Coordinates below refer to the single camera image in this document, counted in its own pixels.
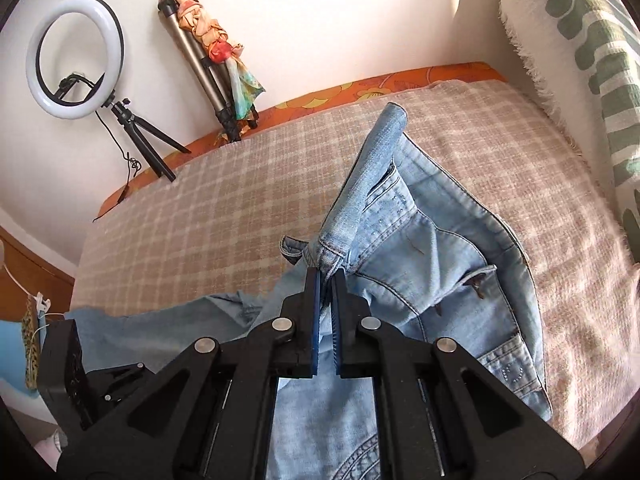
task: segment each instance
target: green striped towel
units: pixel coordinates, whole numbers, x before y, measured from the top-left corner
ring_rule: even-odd
[[[500,0],[550,116],[575,140],[640,261],[640,33],[620,0]]]

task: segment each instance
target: denim shirt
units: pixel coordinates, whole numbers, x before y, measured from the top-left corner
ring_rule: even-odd
[[[456,339],[545,420],[542,324],[526,255],[505,222],[487,211],[404,133],[406,113],[389,103],[367,136],[320,232],[308,244],[285,237],[294,263],[266,298],[216,294],[130,317],[75,310],[84,366],[143,361],[161,368],[201,336],[244,335],[276,317],[316,266],[326,290],[344,269],[350,292],[373,316],[424,341]],[[280,380],[268,478],[380,476],[370,379],[335,375],[330,294],[322,294],[318,375]]]

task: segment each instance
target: metal bolt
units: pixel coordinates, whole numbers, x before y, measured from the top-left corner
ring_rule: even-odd
[[[360,324],[367,330],[377,330],[382,325],[382,322],[377,317],[367,316],[362,318]]]
[[[289,330],[293,326],[293,322],[288,317],[277,317],[273,320],[271,326],[278,332],[284,332],[285,330]]]
[[[441,352],[446,352],[447,354],[450,354],[456,348],[458,348],[457,343],[449,337],[443,337],[442,339],[438,339],[438,342],[436,343],[436,345],[438,346],[438,350],[440,350]]]
[[[208,354],[216,347],[216,342],[210,337],[201,337],[194,343],[193,347],[196,349],[196,352]]]

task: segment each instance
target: ring light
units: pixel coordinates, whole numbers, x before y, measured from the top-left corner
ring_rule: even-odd
[[[64,14],[84,14],[97,25],[107,50],[107,67],[94,88],[80,102],[55,97],[40,73],[40,49],[53,23]],[[64,0],[53,7],[37,25],[27,48],[26,75],[31,95],[48,114],[60,119],[79,119],[96,111],[111,96],[124,61],[122,29],[111,7],[102,0]]]

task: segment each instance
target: plaid blanket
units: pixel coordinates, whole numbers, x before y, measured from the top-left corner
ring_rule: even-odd
[[[542,312],[552,425],[583,446],[638,389],[638,277],[586,165],[546,115],[499,81],[392,95],[407,134],[523,242]],[[318,231],[389,96],[230,144],[97,221],[72,308],[122,316],[212,292],[270,290],[282,235]]]

